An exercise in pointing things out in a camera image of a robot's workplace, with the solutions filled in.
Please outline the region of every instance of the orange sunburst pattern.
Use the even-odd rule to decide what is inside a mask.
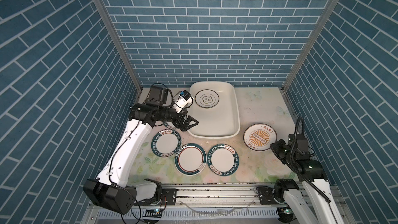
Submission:
[[[256,130],[250,135],[250,142],[255,146],[264,146],[269,142],[269,139],[269,134],[263,130]]]

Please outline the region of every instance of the floral tablecloth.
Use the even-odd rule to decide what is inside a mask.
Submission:
[[[278,139],[287,140],[287,135],[294,131],[294,123],[277,88],[236,88],[240,114],[240,132],[235,137],[222,141],[206,141],[192,137],[188,132],[177,130],[181,135],[182,145],[196,143],[208,152],[216,144],[232,146],[239,155],[239,167],[230,176],[219,176],[208,166],[194,176],[186,176],[177,171],[174,164],[175,155],[170,157],[156,156],[150,147],[153,136],[166,127],[155,127],[143,143],[136,160],[132,165],[129,184],[145,178],[162,183],[248,183],[275,182],[278,178],[294,178],[295,174],[283,165],[271,150],[263,152],[249,149],[243,142],[243,133],[253,124],[264,123],[272,126]]]

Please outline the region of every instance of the blue brick wall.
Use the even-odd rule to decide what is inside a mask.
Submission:
[[[280,87],[327,0],[103,0],[144,86]]]
[[[288,95],[357,223],[398,223],[398,0],[340,0]]]
[[[74,224],[136,89],[92,0],[0,0],[0,223]]]

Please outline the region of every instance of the plate with orange sunburst design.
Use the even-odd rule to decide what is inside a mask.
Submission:
[[[277,140],[274,128],[266,124],[254,124],[243,134],[245,145],[255,151],[265,151]]]

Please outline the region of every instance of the robotic arm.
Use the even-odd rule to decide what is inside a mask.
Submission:
[[[191,116],[187,117],[189,106],[186,105],[193,101],[189,92],[180,92],[177,102],[172,95],[172,103],[164,106],[168,93],[172,95],[168,88],[152,85],[144,103],[130,108],[126,128],[112,157],[97,178],[88,179],[83,186],[83,191],[95,205],[126,214],[135,201],[152,203],[160,200],[160,182],[146,179],[134,186],[126,187],[126,184],[138,151],[157,121],[172,122],[183,132],[199,123]]]
[[[299,123],[301,134],[298,134]],[[271,144],[274,155],[296,173],[314,206],[316,217],[303,199],[293,179],[279,179],[275,183],[274,197],[286,202],[302,224],[344,224],[330,190],[330,184],[320,162],[311,160],[308,140],[304,137],[304,120],[300,116],[295,133],[289,135],[288,144],[279,140]]]

